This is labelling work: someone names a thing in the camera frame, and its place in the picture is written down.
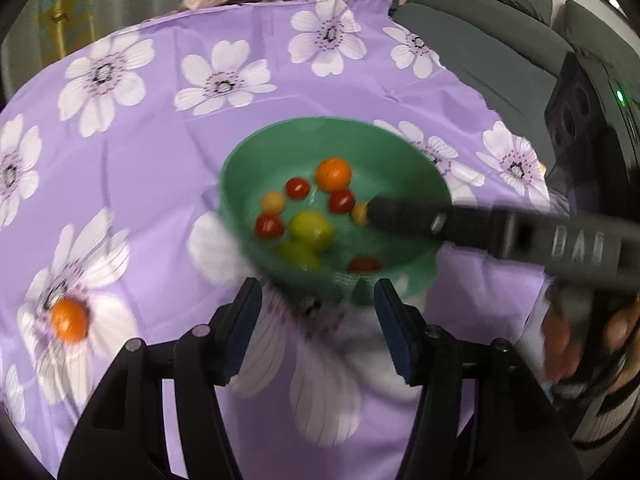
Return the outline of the right hand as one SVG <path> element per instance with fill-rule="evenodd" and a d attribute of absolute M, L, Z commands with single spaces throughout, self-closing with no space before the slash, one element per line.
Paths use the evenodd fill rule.
<path fill-rule="evenodd" d="M 549 309 L 541 325 L 544 335 L 544 372 L 546 377 L 556 384 L 576 372 L 580 352 L 570 336 L 570 326 L 560 310 L 555 307 L 556 292 L 553 286 L 547 289 L 546 299 L 549 301 Z M 635 333 L 634 338 L 631 338 L 638 321 L 639 295 L 636 295 L 634 302 L 616 312 L 605 327 L 602 340 L 608 350 L 618 350 L 630 341 L 625 366 L 616 382 L 608 389 L 609 393 L 620 390 L 639 374 L 639 333 Z"/>

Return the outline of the striped sleeve forearm right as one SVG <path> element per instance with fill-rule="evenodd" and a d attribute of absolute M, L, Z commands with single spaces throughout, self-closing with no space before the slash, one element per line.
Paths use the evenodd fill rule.
<path fill-rule="evenodd" d="M 614 439 L 634 416 L 639 399 L 639 386 L 627 384 L 614 393 L 599 399 L 596 406 L 590 405 L 586 421 L 581 422 L 573 444 L 581 451 L 600 448 Z"/>

